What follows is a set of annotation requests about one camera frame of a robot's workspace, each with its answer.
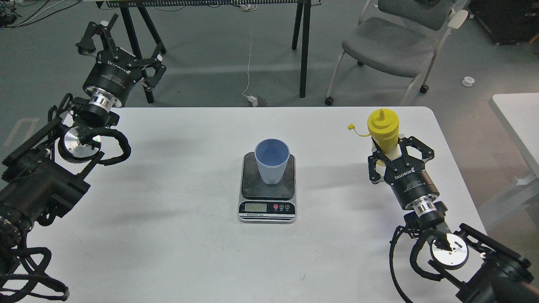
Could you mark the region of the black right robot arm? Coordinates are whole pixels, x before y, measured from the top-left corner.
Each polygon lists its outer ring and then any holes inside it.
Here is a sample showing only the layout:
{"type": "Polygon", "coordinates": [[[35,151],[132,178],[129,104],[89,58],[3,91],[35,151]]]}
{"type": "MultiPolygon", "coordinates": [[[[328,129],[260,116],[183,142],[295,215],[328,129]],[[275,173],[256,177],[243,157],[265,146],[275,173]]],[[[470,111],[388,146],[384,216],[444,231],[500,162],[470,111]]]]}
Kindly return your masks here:
{"type": "Polygon", "coordinates": [[[413,136],[402,137],[397,140],[400,155],[390,159],[377,142],[373,145],[368,157],[370,181],[385,181],[407,211],[406,224],[397,226],[389,251],[393,285],[404,302],[411,300],[400,287],[393,267],[402,234],[415,240],[409,257],[412,270],[427,280],[446,279],[458,288],[456,297],[462,303],[539,301],[527,258],[465,223],[457,231],[448,227],[447,207],[438,200],[439,191],[425,168],[435,156],[429,146],[413,136]]]}

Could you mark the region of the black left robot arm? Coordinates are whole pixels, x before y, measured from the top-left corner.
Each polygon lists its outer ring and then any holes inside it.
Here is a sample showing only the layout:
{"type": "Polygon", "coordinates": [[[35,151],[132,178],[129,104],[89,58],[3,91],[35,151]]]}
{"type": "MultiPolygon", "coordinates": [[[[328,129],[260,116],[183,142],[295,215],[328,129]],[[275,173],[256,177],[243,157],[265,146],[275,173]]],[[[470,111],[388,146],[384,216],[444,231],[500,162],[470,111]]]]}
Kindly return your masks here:
{"type": "Polygon", "coordinates": [[[140,14],[156,42],[149,58],[142,58],[127,8],[121,9],[133,52],[115,45],[110,31],[118,15],[108,22],[90,22],[79,54],[96,57],[83,84],[88,98],[67,93],[48,112],[48,123],[3,160],[6,171],[1,190],[1,301],[16,303],[31,296],[66,301],[68,287],[46,274],[52,253],[46,247],[29,248],[27,235],[34,224],[50,226],[66,215],[88,192],[85,181],[97,166],[126,161],[131,146],[115,129],[119,115],[137,83],[148,103],[167,67],[167,52],[145,8],[140,14]]]}

